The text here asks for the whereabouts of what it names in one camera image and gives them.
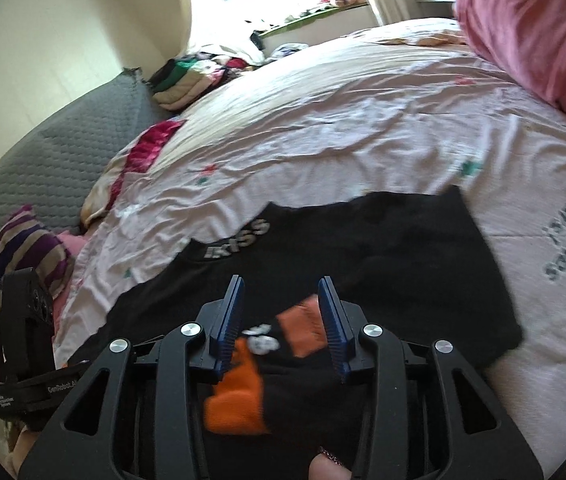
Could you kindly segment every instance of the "gray quilted blanket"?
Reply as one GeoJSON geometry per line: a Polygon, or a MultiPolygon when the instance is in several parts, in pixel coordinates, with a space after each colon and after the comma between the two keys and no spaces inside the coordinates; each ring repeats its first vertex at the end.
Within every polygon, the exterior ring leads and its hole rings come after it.
{"type": "Polygon", "coordinates": [[[135,71],[70,103],[0,160],[0,227],[32,204],[54,231],[77,230],[82,203],[109,159],[167,117],[135,71]]]}

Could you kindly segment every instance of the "wrinkled bedsheet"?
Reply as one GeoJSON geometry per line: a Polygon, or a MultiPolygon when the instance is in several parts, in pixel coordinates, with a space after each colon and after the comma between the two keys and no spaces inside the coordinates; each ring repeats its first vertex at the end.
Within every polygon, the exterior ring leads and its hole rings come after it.
{"type": "Polygon", "coordinates": [[[463,46],[358,37],[294,54],[215,95],[188,110],[160,168],[128,175],[80,253],[57,365],[191,237],[228,237],[269,201],[300,207],[456,184],[525,329],[522,346],[488,375],[549,476],[566,458],[566,117],[463,46]],[[263,112],[264,101],[275,105],[263,112]]]}

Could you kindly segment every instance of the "orange fabric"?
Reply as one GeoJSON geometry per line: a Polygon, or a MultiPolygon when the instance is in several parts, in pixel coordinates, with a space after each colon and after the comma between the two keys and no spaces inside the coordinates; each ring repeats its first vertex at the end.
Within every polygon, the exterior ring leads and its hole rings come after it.
{"type": "Polygon", "coordinates": [[[305,358],[327,346],[316,294],[276,316],[294,357],[305,358]]]}
{"type": "Polygon", "coordinates": [[[205,427],[212,433],[258,435],[269,433],[263,421],[263,379],[245,338],[238,338],[233,367],[205,399],[205,427]]]}

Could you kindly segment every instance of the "blue gripper pad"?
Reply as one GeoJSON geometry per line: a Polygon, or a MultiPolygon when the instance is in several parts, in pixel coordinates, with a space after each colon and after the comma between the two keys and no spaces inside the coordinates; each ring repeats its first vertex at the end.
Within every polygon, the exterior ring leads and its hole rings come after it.
{"type": "Polygon", "coordinates": [[[345,382],[351,372],[349,361],[356,352],[354,333],[336,294],[332,279],[328,276],[319,282],[319,309],[334,370],[345,382]]]}
{"type": "Polygon", "coordinates": [[[242,278],[234,275],[209,334],[209,352],[216,359],[214,371],[219,377],[229,370],[232,361],[234,343],[239,334],[242,317],[243,289],[242,278]]]}

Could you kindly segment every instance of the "black t-shirt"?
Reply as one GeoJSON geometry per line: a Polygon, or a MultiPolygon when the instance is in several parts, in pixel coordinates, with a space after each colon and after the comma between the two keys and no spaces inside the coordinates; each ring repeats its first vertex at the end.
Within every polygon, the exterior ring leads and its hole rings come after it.
{"type": "MultiPolygon", "coordinates": [[[[241,329],[270,323],[329,275],[368,321],[422,345],[447,339],[476,367],[522,338],[498,265],[452,187],[439,196],[377,192],[297,209],[270,203],[233,237],[192,240],[158,276],[122,294],[70,363],[93,360],[113,339],[137,344],[195,320],[234,274],[245,282],[241,329]]],[[[317,444],[351,466],[362,391],[339,387],[328,352],[287,361],[289,374],[267,356],[257,361],[272,434],[206,431],[211,478],[305,479],[317,444]],[[273,406],[281,402],[285,409],[273,406]]]]}
{"type": "Polygon", "coordinates": [[[133,344],[196,319],[245,282],[242,328],[317,291],[331,276],[368,321],[423,345],[447,339],[486,367],[522,338],[508,290],[458,188],[439,196],[375,192],[325,206],[270,203],[236,236],[192,240],[158,276],[122,294],[107,321],[71,357],[94,359],[109,342],[133,344]]]}

